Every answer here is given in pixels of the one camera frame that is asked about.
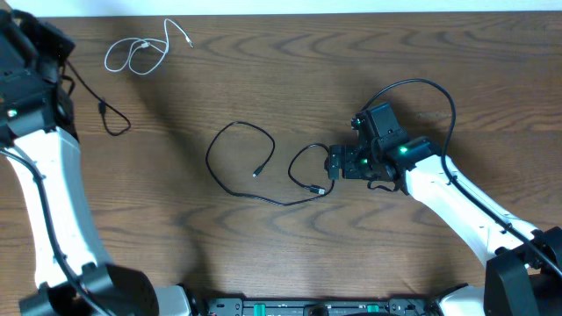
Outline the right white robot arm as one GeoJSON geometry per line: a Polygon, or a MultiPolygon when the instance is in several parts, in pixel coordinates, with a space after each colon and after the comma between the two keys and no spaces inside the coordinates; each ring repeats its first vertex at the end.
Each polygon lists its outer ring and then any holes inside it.
{"type": "Polygon", "coordinates": [[[481,287],[456,286],[433,298],[435,315],[559,315],[561,229],[541,230],[504,209],[468,180],[426,137],[410,139],[389,104],[351,121],[355,145],[332,145],[330,180],[365,180],[371,190],[395,190],[437,214],[485,268],[481,287]]]}

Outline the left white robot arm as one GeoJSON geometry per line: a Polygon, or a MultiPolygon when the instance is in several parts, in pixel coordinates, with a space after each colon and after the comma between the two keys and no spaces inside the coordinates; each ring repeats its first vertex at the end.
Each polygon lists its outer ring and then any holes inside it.
{"type": "Polygon", "coordinates": [[[115,264],[85,196],[71,99],[80,79],[74,42],[25,11],[1,13],[1,154],[11,164],[32,228],[37,290],[23,315],[191,315],[183,287],[153,286],[115,264]]]}

